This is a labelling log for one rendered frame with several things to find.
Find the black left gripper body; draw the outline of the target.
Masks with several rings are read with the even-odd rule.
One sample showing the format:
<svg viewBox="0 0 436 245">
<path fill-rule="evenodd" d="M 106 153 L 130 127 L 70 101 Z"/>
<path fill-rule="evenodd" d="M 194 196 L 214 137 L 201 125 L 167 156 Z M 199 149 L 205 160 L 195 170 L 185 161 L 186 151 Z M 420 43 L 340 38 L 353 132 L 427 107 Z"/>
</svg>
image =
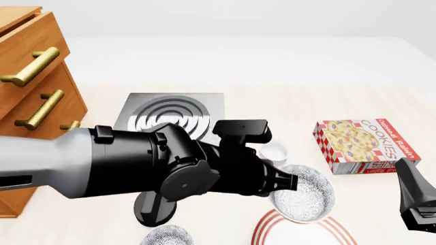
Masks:
<svg viewBox="0 0 436 245">
<path fill-rule="evenodd" d="M 265 191 L 266 186 L 266 167 L 265 162 L 255 154 L 247 159 L 244 172 L 244 191 L 245 195 L 268 196 Z"/>
</svg>

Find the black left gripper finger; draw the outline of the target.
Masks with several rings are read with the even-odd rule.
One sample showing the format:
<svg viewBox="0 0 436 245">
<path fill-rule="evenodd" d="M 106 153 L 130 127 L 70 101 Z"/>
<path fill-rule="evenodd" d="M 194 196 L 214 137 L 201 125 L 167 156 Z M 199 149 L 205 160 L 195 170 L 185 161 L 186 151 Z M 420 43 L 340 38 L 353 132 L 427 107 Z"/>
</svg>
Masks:
<svg viewBox="0 0 436 245">
<path fill-rule="evenodd" d="M 275 191 L 297 191 L 298 176 L 285 173 L 273 165 L 267 163 L 265 175 L 265 192 L 272 193 Z"/>
</svg>

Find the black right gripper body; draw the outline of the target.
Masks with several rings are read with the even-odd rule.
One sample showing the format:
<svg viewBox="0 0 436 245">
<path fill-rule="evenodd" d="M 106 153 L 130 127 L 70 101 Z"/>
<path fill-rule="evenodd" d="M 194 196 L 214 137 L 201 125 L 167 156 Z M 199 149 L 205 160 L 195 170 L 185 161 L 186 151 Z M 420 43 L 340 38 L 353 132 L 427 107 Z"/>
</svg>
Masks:
<svg viewBox="0 0 436 245">
<path fill-rule="evenodd" d="M 400 213 L 408 230 L 436 233 L 436 202 L 401 205 Z"/>
</svg>

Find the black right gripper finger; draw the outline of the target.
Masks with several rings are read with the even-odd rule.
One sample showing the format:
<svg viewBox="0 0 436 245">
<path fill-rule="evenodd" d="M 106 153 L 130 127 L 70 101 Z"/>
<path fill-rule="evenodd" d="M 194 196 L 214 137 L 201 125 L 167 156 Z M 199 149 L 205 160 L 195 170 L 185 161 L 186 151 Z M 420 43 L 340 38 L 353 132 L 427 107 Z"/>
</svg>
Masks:
<svg viewBox="0 0 436 245">
<path fill-rule="evenodd" d="M 411 208 L 436 208 L 436 188 L 421 175 L 407 158 L 396 163 L 401 192 L 400 211 Z"/>
</svg>

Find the patterned black and white bowl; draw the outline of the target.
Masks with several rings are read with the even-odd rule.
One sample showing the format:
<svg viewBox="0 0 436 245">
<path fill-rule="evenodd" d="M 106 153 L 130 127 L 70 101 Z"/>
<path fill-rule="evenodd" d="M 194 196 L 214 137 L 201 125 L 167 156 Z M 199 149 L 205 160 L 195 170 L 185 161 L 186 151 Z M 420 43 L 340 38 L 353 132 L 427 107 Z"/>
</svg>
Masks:
<svg viewBox="0 0 436 245">
<path fill-rule="evenodd" d="M 284 218 L 307 224 L 326 218 L 335 205 L 334 187 L 319 171 L 305 165 L 282 165 L 281 171 L 298 176 L 296 191 L 275 191 L 270 201 Z"/>
<path fill-rule="evenodd" d="M 184 228 L 176 225 L 163 225 L 152 230 L 140 245 L 195 245 L 193 238 Z"/>
</svg>

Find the white plate with red rings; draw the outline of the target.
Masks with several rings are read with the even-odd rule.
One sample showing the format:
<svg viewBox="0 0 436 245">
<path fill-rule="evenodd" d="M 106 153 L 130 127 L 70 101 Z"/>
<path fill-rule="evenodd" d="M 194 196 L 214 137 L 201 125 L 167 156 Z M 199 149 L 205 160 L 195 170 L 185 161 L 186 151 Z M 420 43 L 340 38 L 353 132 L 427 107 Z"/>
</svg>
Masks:
<svg viewBox="0 0 436 245">
<path fill-rule="evenodd" d="M 333 217 L 299 224 L 275 210 L 258 221 L 250 245 L 358 245 L 351 233 Z"/>
</svg>

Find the flat stove plate with rings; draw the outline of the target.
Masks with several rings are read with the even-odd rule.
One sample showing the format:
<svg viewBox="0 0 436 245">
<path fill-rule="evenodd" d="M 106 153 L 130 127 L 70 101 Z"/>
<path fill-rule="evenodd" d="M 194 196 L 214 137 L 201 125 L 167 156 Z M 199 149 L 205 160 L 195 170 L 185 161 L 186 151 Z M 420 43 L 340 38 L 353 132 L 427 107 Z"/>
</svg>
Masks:
<svg viewBox="0 0 436 245">
<path fill-rule="evenodd" d="M 172 123 L 192 139 L 217 146 L 220 138 L 212 130 L 224 118 L 223 93 L 130 93 L 114 129 L 141 131 Z"/>
</svg>

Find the wooden cabinet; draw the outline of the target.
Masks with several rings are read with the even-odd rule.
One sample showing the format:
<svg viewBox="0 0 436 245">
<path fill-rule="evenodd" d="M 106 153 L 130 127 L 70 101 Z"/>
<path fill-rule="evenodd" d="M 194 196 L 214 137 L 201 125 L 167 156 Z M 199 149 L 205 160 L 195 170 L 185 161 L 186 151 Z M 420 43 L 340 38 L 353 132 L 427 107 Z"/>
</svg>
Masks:
<svg viewBox="0 0 436 245">
<path fill-rule="evenodd" d="M 38 142 L 78 128 L 87 106 L 65 59 L 70 50 L 52 12 L 0 6 L 0 218 L 17 218 L 35 192 L 21 174 Z"/>
</svg>

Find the small white ramekin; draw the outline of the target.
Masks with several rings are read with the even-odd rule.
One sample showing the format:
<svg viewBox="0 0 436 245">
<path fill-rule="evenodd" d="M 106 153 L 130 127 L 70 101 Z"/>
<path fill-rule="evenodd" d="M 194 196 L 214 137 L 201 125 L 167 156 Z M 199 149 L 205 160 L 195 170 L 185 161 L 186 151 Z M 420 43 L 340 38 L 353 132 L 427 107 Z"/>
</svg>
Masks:
<svg viewBox="0 0 436 245">
<path fill-rule="evenodd" d="M 288 159 L 289 150 L 280 140 L 272 139 L 260 148 L 260 156 L 269 160 L 275 167 L 284 165 Z"/>
</svg>

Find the oatmeal raisin cookies box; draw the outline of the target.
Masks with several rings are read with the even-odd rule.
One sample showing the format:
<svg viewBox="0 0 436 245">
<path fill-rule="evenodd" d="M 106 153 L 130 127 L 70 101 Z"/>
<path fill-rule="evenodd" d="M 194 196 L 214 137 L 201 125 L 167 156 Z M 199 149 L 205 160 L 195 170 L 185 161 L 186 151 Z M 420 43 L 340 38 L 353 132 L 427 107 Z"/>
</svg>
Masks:
<svg viewBox="0 0 436 245">
<path fill-rule="evenodd" d="M 313 136 L 334 175 L 394 173 L 402 158 L 421 158 L 386 120 L 321 120 Z"/>
</svg>

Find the round black stove knob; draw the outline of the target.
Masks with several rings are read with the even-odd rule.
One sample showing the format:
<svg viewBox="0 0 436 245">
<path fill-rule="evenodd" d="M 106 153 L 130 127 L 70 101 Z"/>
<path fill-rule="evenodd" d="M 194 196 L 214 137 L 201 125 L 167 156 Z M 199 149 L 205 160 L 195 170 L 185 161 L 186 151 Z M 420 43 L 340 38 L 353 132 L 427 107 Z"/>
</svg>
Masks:
<svg viewBox="0 0 436 245">
<path fill-rule="evenodd" d="M 140 224 L 157 227 L 166 224 L 176 212 L 176 202 L 155 191 L 141 192 L 134 202 L 134 214 Z"/>
</svg>

